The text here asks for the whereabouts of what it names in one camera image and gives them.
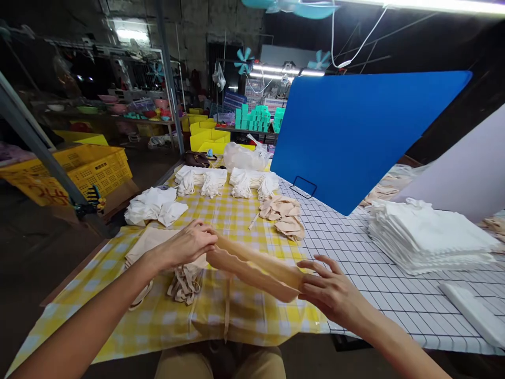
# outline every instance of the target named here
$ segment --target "table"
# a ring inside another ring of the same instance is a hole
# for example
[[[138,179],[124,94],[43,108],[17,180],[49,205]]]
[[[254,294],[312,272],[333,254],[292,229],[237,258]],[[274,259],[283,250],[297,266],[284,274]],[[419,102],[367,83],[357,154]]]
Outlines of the table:
[[[172,125],[175,124],[174,121],[152,121],[149,119],[137,119],[137,118],[128,118],[128,117],[122,117],[122,116],[112,116],[107,113],[98,113],[98,114],[87,114],[87,113],[81,113],[81,112],[71,112],[71,111],[63,111],[63,112],[43,112],[41,113],[41,116],[48,116],[48,117],[61,117],[61,118],[67,118],[67,119],[95,119],[98,121],[111,121],[111,122],[128,122],[128,123],[133,123],[133,124],[148,124],[148,125],[166,125],[168,126],[168,132],[170,135],[170,142],[172,147],[174,148],[174,140],[172,137]]]
[[[173,175],[167,184],[173,184]],[[294,265],[314,254],[337,260],[365,298],[397,322],[423,348],[505,355],[489,345],[461,313],[438,290],[438,284],[451,281],[469,289],[505,322],[505,256],[497,255],[494,265],[481,265],[471,272],[404,274],[367,235],[368,213],[356,208],[343,216],[316,198],[305,199],[281,179],[279,192],[301,203],[301,221],[306,237],[301,243],[288,241],[273,230],[272,223],[258,218],[247,230],[259,201],[231,197],[227,184],[215,199],[195,194],[178,198],[189,210],[172,226],[179,229],[193,218],[223,232],[232,240],[247,243]],[[11,372],[28,355],[120,273],[123,258],[135,244],[142,228],[122,228],[97,256],[87,264],[49,304],[23,343]],[[141,307],[128,312],[94,362],[144,354],[190,342],[222,338],[226,279],[216,270],[205,270],[202,292],[191,307],[164,299],[170,280],[155,278],[152,291]],[[307,302],[283,304],[270,295],[238,280],[230,289],[231,341],[256,345],[278,345],[296,333],[332,333],[357,337],[326,320]]]
[[[269,133],[269,132],[260,132],[260,131],[250,131],[250,130],[245,130],[245,129],[235,129],[234,127],[218,127],[216,126],[214,128],[215,130],[220,130],[220,131],[225,131],[225,132],[236,132],[236,133],[253,133],[253,134],[264,134],[266,136],[273,136],[274,137],[274,145],[277,144],[277,137],[279,136],[279,133]]]
[[[301,203],[306,230],[302,253],[325,254],[339,262],[365,298],[423,348],[505,355],[484,341],[438,289],[443,282],[467,288],[505,322],[505,255],[495,254],[497,264],[480,265],[475,271],[406,275],[369,238],[366,210],[356,208],[346,217],[315,198],[305,199],[290,185],[283,180],[280,191]],[[324,332],[356,337],[331,321]]]

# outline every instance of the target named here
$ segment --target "forearm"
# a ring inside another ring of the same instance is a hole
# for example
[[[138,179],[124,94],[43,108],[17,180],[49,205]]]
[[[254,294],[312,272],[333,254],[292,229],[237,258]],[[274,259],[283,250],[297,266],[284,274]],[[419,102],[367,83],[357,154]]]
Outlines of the forearm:
[[[81,377],[130,304],[155,275],[149,256],[142,257],[79,309],[10,377]]]
[[[363,338],[408,379],[450,379],[428,354],[394,321],[377,312]]]

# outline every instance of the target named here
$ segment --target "hand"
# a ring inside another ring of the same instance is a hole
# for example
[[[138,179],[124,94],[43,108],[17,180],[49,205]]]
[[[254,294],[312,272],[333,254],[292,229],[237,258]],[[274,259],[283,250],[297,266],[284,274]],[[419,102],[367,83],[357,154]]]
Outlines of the hand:
[[[298,267],[310,268],[320,275],[304,275],[298,298],[307,300],[333,322],[367,339],[382,314],[363,297],[337,262],[324,255],[314,258],[330,266],[331,272],[317,262],[298,262]]]
[[[166,242],[149,250],[145,256],[150,259],[157,272],[191,263],[215,249],[217,236],[213,229],[202,220],[193,220]]]

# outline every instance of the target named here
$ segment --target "pants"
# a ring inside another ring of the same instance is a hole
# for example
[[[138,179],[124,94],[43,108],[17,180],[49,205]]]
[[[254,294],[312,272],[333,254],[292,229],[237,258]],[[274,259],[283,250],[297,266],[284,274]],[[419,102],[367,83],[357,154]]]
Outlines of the pants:
[[[192,344],[164,350],[155,379],[213,379],[208,357],[201,344]],[[286,379],[284,363],[278,347],[244,345],[241,360],[233,379]]]

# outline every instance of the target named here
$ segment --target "stack of green boxes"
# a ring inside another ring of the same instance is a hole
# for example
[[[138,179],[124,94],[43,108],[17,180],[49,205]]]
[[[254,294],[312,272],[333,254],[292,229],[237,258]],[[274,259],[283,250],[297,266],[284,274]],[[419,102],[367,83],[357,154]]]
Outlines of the stack of green boxes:
[[[280,132],[280,126],[282,124],[282,119],[284,118],[284,111],[286,108],[277,108],[275,110],[274,116],[274,133]]]
[[[247,104],[242,109],[235,109],[235,129],[244,129],[255,132],[267,132],[270,126],[270,112],[265,105],[257,105],[251,113],[248,113]]]

